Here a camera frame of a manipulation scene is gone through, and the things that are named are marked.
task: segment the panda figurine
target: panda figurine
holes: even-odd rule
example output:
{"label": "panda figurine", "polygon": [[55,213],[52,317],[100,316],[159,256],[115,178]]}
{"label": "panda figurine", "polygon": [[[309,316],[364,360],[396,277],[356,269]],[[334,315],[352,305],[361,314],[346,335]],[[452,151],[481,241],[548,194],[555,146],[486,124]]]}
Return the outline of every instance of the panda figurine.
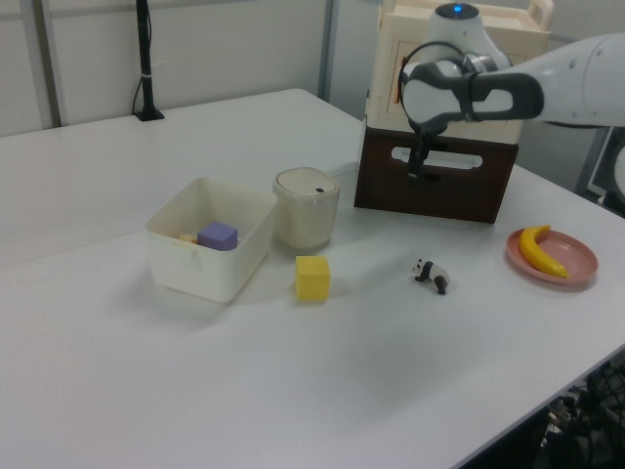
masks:
{"label": "panda figurine", "polygon": [[434,285],[437,286],[439,295],[446,293],[446,288],[449,284],[449,274],[444,268],[437,266],[434,262],[423,262],[422,259],[419,259],[412,268],[412,272],[415,273],[416,277],[414,279],[417,281],[433,281]]}

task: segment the yellow banana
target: yellow banana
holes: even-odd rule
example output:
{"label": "yellow banana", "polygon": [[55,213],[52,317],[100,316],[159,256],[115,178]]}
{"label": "yellow banana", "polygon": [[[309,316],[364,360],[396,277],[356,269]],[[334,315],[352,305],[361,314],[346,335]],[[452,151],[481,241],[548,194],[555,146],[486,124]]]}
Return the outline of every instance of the yellow banana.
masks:
{"label": "yellow banana", "polygon": [[529,227],[524,229],[519,237],[521,254],[527,262],[538,271],[551,276],[568,278],[568,272],[564,266],[543,251],[536,242],[536,238],[550,228],[549,225],[543,225],[542,227]]}

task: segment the purple block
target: purple block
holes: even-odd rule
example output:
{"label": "purple block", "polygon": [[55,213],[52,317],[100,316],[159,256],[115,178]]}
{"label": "purple block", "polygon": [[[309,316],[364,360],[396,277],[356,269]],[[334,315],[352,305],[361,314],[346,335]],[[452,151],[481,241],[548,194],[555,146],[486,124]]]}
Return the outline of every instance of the purple block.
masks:
{"label": "purple block", "polygon": [[236,247],[236,228],[213,222],[197,234],[197,244],[217,251],[232,251]]}

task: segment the jar lid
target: jar lid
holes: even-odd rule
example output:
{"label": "jar lid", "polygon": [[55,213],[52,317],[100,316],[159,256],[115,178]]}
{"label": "jar lid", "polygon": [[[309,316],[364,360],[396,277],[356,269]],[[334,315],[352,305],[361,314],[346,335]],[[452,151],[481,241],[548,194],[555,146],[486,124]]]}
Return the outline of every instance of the jar lid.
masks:
{"label": "jar lid", "polygon": [[275,178],[287,192],[295,196],[315,196],[335,192],[336,180],[314,168],[293,168],[280,173]]}

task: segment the white ceramic jar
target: white ceramic jar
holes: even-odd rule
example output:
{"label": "white ceramic jar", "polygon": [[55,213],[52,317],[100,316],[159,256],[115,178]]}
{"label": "white ceramic jar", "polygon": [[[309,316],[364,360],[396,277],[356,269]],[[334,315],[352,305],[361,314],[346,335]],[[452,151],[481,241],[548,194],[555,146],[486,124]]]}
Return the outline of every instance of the white ceramic jar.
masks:
{"label": "white ceramic jar", "polygon": [[314,168],[293,168],[273,181],[277,196],[274,234],[298,249],[319,247],[330,239],[339,202],[339,183]]}

